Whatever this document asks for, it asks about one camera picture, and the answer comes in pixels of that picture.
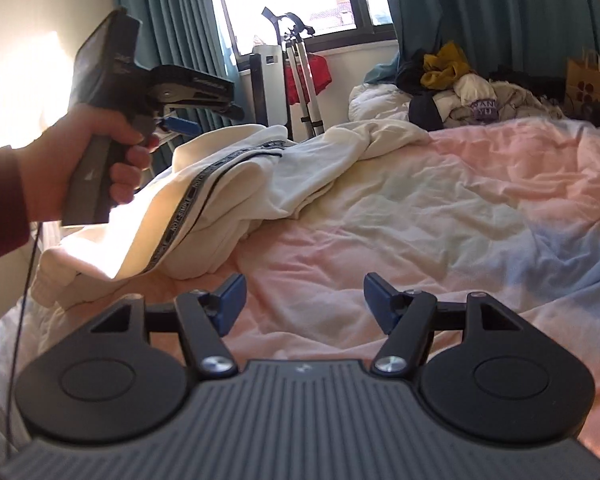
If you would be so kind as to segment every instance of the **sunlight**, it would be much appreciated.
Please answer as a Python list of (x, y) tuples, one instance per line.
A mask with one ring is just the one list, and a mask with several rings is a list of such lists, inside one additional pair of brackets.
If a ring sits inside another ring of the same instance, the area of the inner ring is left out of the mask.
[[(180, 185), (167, 186), (174, 181), (179, 182)], [(131, 263), (132, 268), (123, 269), (123, 264), (138, 237), (147, 211), (150, 206), (155, 206), (160, 201), (166, 201), (165, 203), (173, 201), (173, 194), (182, 192), (182, 187), (186, 183), (186, 179), (182, 180), (177, 174), (172, 174), (149, 184), (136, 194), (133, 202), (113, 208), (106, 227), (86, 226), (63, 238), (62, 247), (69, 256), (78, 260), (80, 266), (95, 268), (104, 275), (103, 277), (110, 280), (115, 278), (123, 280), (139, 274), (146, 265), (146, 259), (143, 260), (141, 256), (135, 258)], [(143, 238), (145, 240), (143, 245), (146, 247), (151, 247), (152, 243), (157, 245), (164, 229), (156, 228), (151, 231), (151, 233), (145, 232)], [(152, 242), (149, 240), (150, 237), (157, 239)]]
[(72, 60), (56, 32), (5, 48), (0, 53), (0, 147), (25, 146), (62, 117), (72, 76)]

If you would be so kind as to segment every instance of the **teal curtain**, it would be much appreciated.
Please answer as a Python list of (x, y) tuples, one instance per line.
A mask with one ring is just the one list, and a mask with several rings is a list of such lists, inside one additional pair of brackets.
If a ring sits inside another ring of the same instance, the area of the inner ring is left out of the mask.
[(600, 0), (388, 1), (400, 59), (376, 67), (368, 80), (386, 80), (400, 60), (420, 48), (435, 52), (449, 40), (464, 48), (481, 75), (506, 64), (564, 77), (568, 57), (582, 56), (583, 47), (600, 53)]
[[(131, 16), (142, 21), (136, 59), (152, 68), (160, 64), (176, 64), (234, 81), (236, 102), (245, 110), (246, 97), (242, 92), (235, 57), (231, 47), (224, 44), (218, 30), (212, 0), (115, 0), (128, 9)], [(231, 122), (208, 110), (192, 110), (188, 119), (196, 121), (204, 132)], [(171, 163), (165, 148), (156, 155), (154, 170)]]

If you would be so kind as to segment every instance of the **handheld device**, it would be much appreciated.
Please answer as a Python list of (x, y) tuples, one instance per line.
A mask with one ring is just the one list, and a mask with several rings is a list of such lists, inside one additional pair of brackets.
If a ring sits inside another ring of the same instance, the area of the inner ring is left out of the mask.
[[(122, 112), (145, 138), (165, 108), (209, 108), (232, 120), (244, 118), (233, 104), (234, 84), (187, 68), (162, 65), (151, 70), (135, 62), (141, 23), (114, 10), (81, 46), (75, 58), (69, 106), (87, 103)], [(94, 136), (76, 168), (64, 204), (65, 226), (109, 221), (109, 168), (125, 160), (126, 147), (108, 136)]]
[[(355, 360), (251, 361), (222, 342), (246, 301), (127, 296), (33, 361), (15, 399), (33, 441), (6, 480), (600, 480), (576, 439), (594, 399), (585, 365), (484, 292), (445, 303), (368, 274), (388, 339)], [(428, 360), (436, 330), (462, 342)], [(176, 332), (186, 365), (152, 348)]]

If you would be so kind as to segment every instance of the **metal screw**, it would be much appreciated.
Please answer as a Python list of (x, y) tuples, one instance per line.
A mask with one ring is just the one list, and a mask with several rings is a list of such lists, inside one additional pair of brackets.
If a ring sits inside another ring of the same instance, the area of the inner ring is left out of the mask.
[(397, 355), (389, 355), (379, 358), (374, 366), (386, 374), (397, 374), (407, 367), (407, 361)]
[(200, 363), (203, 369), (211, 374), (223, 374), (233, 368), (234, 362), (221, 355), (211, 355), (202, 359)]

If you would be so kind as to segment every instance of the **hand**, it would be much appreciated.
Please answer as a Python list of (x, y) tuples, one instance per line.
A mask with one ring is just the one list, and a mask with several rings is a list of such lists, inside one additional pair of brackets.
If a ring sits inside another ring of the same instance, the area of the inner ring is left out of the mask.
[(110, 168), (113, 184), (109, 193), (119, 204), (133, 200), (134, 190), (140, 187), (142, 170), (150, 166), (150, 153), (158, 146), (157, 137), (151, 136), (145, 147), (138, 146), (144, 137), (123, 114), (77, 105), (38, 139), (15, 150), (30, 222), (61, 218), (69, 179), (93, 135), (110, 136), (130, 146), (126, 163), (119, 162)]

